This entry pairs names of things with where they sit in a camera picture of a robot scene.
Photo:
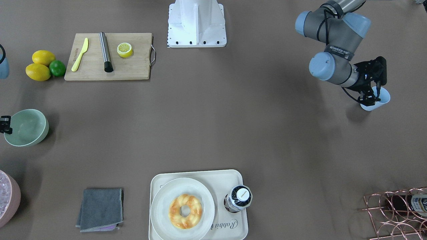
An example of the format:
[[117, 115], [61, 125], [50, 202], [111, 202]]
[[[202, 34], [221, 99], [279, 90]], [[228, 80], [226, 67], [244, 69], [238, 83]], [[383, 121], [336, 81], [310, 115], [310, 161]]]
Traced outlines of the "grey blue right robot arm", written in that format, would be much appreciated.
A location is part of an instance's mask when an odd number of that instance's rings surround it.
[[[6, 58], [6, 51], [2, 45], [1, 48], [1, 59], [0, 59], [0, 79], [6, 79], [9, 76], [9, 62]], [[0, 118], [0, 132], [11, 135], [13, 129], [11, 127], [11, 116], [3, 115]]]

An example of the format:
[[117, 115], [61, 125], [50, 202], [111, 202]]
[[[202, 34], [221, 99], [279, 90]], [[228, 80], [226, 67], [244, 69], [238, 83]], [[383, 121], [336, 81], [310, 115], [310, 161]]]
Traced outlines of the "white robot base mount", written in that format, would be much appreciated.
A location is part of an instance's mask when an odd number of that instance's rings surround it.
[[216, 0], [176, 0], [169, 5], [167, 47], [227, 45], [224, 6]]

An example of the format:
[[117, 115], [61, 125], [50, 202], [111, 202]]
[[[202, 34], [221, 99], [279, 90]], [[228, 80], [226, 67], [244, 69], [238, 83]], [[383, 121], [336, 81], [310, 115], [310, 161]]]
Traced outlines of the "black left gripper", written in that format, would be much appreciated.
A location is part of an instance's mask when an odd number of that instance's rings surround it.
[[386, 59], [383, 56], [378, 56], [374, 60], [362, 61], [355, 66], [359, 76], [353, 85], [353, 91], [360, 94], [358, 97], [360, 105], [363, 107], [373, 106], [375, 102], [380, 101], [381, 87], [387, 84]]

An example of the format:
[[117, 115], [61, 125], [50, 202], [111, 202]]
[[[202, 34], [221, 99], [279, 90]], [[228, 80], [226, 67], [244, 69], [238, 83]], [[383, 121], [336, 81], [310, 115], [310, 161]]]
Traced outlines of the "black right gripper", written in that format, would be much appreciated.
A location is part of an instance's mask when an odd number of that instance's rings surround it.
[[13, 129], [11, 128], [11, 116], [1, 116], [0, 117], [0, 133], [11, 135]]

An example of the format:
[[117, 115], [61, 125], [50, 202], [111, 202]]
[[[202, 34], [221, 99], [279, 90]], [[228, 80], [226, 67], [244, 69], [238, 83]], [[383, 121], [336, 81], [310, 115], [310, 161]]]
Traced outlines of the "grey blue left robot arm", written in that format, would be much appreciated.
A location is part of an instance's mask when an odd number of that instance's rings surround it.
[[296, 32], [325, 44], [309, 63], [315, 78], [340, 86], [345, 93], [355, 91], [354, 101], [366, 111], [389, 102], [384, 88], [387, 83], [386, 59], [351, 64], [355, 51], [365, 38], [371, 20], [355, 13], [364, 0], [330, 0], [314, 12], [302, 12], [296, 19]]

